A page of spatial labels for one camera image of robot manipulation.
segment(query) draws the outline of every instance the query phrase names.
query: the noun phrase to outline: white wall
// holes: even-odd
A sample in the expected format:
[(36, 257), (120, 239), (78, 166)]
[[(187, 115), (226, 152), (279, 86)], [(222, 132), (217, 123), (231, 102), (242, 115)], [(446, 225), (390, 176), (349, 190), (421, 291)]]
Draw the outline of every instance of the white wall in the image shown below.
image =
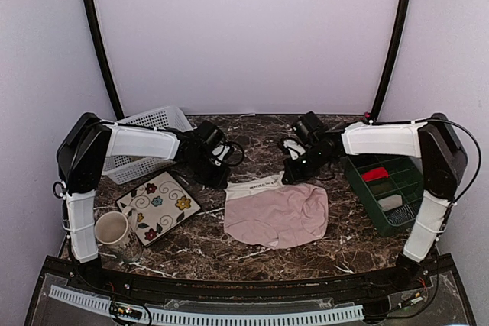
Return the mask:
[(363, 114), (398, 0), (96, 0), (127, 115)]
[[(455, 258), (478, 324), (489, 324), (489, 0), (412, 0), (381, 118), (434, 111), (469, 128), (481, 143), (478, 181), (453, 211), (441, 249)], [(470, 140), (469, 167), (477, 159)]]
[(0, 323), (23, 324), (63, 238), (56, 149), (84, 111), (113, 118), (82, 0), (0, 0)]

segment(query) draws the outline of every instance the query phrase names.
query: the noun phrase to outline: pink towel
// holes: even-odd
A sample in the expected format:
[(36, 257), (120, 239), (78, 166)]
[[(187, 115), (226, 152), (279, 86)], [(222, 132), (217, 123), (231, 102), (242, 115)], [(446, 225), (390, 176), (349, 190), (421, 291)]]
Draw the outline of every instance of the pink towel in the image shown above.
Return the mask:
[(284, 186), (282, 175), (226, 189), (224, 231), (246, 244), (290, 248), (322, 238), (328, 196), (317, 186)]

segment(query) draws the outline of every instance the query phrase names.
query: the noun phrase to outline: decorative tile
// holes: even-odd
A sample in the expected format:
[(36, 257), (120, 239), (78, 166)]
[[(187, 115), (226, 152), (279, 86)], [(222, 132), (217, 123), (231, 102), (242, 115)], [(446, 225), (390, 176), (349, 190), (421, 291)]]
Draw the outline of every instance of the decorative tile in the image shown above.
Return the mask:
[(121, 210), (126, 206), (136, 209), (135, 232), (143, 246), (149, 246), (200, 210), (199, 204), (166, 172), (122, 196), (117, 206)]

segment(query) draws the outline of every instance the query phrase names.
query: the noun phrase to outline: black metal frame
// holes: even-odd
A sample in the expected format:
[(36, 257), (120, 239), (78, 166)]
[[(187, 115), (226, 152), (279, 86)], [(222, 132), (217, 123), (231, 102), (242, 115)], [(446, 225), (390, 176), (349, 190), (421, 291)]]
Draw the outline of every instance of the black metal frame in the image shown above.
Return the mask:
[[(423, 264), (429, 276), (436, 275), (436, 259), (427, 259)], [(465, 308), (470, 325), (476, 325), (474, 314), (464, 286), (461, 282), (451, 254), (439, 256), (439, 272), (452, 271), (458, 292)], [(392, 275), (393, 268), (344, 276), (330, 276), (311, 280), (292, 280), (281, 282), (212, 282), (185, 279), (169, 279), (156, 276), (142, 276), (102, 269), (104, 279), (110, 281), (116, 289), (126, 289), (124, 295), (139, 302), (164, 304), (168, 299), (193, 300), (201, 302), (287, 302), (308, 299), (334, 298), (336, 304), (354, 302), (362, 304), (367, 310), (369, 305), (385, 302), (387, 296), (397, 292), (393, 287), (371, 287), (366, 284), (384, 284)], [(68, 286), (93, 292), (83, 281), (72, 277), (76, 273), (73, 264), (56, 257), (46, 257), (43, 268), (37, 279), (25, 326), (29, 326), (34, 317), (37, 300), (46, 274), (68, 279)], [(413, 282), (409, 289), (419, 288)]]
[(108, 64), (107, 54), (102, 40), (102, 33), (100, 32), (95, 2), (93, 0), (83, 0), (83, 3), (85, 4), (86, 18), (89, 22), (93, 46), (97, 54), (97, 59), (99, 60), (100, 71), (102, 72), (110, 103), (112, 104), (112, 110), (114, 110), (115, 117), (118, 120), (121, 120), (124, 118), (124, 112), (122, 111), (121, 101), (119, 100), (117, 90), (115, 89), (114, 79), (110, 72), (110, 66)]
[(406, 20), (407, 6), (410, 0), (399, 0), (397, 5), (396, 20), (392, 30), (392, 37), (390, 38), (389, 50), (387, 51), (387, 58), (384, 64), (384, 71), (382, 72), (381, 81), (375, 95), (374, 105), (370, 112), (370, 118), (377, 120), (384, 103), (385, 95), (387, 94), (387, 88), (389, 87), (390, 77), (396, 63), (397, 51), (399, 50), (400, 39), (403, 36), (404, 22)]
[[(114, 110), (117, 119), (124, 118), (121, 102), (119, 100), (117, 90), (115, 88), (114, 79), (108, 65), (107, 54), (105, 52), (102, 34), (100, 32), (99, 21), (97, 18), (96, 7), (93, 0), (83, 0), (85, 3), (86, 17), (89, 22), (90, 31), (92, 33), (93, 46), (95, 48), (97, 59), (99, 60), (100, 70), (105, 82), (112, 109)], [(378, 86), (377, 94), (375, 95), (374, 105), (372, 106), (370, 116), (377, 119), (384, 103), (387, 87), (389, 86), (390, 77), (392, 76), (394, 64), (396, 62), (397, 51), (399, 50), (400, 39), (403, 34), (404, 21), (406, 20), (407, 6), (409, 0), (399, 0), (397, 6), (396, 20), (394, 22), (392, 37), (390, 39), (389, 50), (382, 72), (381, 81)]]

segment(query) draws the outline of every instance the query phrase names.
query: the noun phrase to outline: black pole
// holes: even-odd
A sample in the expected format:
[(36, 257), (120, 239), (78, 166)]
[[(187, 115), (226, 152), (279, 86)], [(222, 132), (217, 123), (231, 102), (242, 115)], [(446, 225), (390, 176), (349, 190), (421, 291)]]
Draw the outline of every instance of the black pole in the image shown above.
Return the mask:
[(377, 120), (381, 113), (382, 104), (384, 103), (387, 88), (389, 87), (390, 77), (392, 76), (392, 71), (396, 62), (397, 51), (399, 50), (400, 38), (403, 35), (404, 21), (406, 20), (407, 6), (409, 2), (410, 0), (399, 0), (399, 4), (397, 5), (396, 20), (390, 39), (389, 50), (387, 51), (384, 71), (382, 72), (377, 95), (375, 96), (374, 105), (372, 106), (372, 111), (370, 113), (370, 118), (373, 118), (374, 120)]
[(102, 78), (104, 79), (105, 88), (107, 89), (112, 109), (114, 110), (115, 117), (120, 120), (124, 118), (124, 112), (122, 111), (121, 102), (115, 89), (114, 79), (108, 66), (107, 55), (105, 54), (104, 43), (102, 41), (102, 34), (100, 32), (99, 21), (97, 19), (97, 13), (95, 9), (95, 3), (93, 0), (83, 0), (85, 4), (86, 18), (89, 22), (90, 33), (92, 34), (93, 46), (99, 60), (100, 71), (102, 72)]

